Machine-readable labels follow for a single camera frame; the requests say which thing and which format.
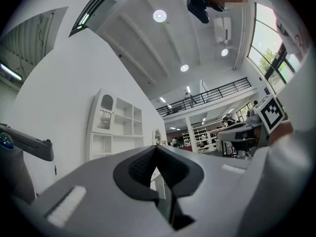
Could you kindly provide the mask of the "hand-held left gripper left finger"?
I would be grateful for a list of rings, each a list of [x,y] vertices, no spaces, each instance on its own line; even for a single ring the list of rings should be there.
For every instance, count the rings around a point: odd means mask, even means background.
[[[118,164],[153,149],[145,146],[88,161],[50,186],[33,204],[19,198],[14,204],[34,236],[170,236],[174,229],[154,200],[131,198],[114,179]]]

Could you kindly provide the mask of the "person's right hand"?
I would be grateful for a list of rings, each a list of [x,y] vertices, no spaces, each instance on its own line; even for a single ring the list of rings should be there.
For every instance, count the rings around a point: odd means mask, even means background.
[[[293,133],[293,126],[289,120],[282,121],[270,134],[268,145],[271,146],[278,139]]]

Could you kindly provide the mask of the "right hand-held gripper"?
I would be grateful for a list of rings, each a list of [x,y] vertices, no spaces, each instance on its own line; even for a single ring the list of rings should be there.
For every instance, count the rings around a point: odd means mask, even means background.
[[[273,95],[265,96],[247,112],[246,121],[228,126],[218,132],[225,142],[255,141],[263,143],[284,120],[285,113]]]

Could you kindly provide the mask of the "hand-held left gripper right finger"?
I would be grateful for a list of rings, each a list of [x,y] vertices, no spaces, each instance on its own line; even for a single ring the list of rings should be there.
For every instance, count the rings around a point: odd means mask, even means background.
[[[239,237],[242,217],[257,186],[257,158],[223,158],[151,146],[154,160],[178,176],[170,189],[173,226],[151,223],[153,237]]]

